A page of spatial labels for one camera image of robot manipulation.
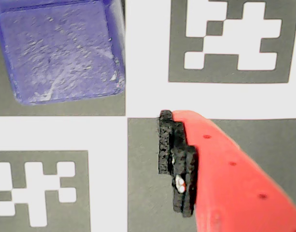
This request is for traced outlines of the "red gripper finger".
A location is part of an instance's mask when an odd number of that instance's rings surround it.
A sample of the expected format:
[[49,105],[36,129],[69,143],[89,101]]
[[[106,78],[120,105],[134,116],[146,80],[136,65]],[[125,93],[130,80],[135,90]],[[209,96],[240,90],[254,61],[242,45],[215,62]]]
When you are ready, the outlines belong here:
[[211,120],[189,110],[158,118],[158,172],[171,176],[173,210],[199,232],[296,232],[296,206]]

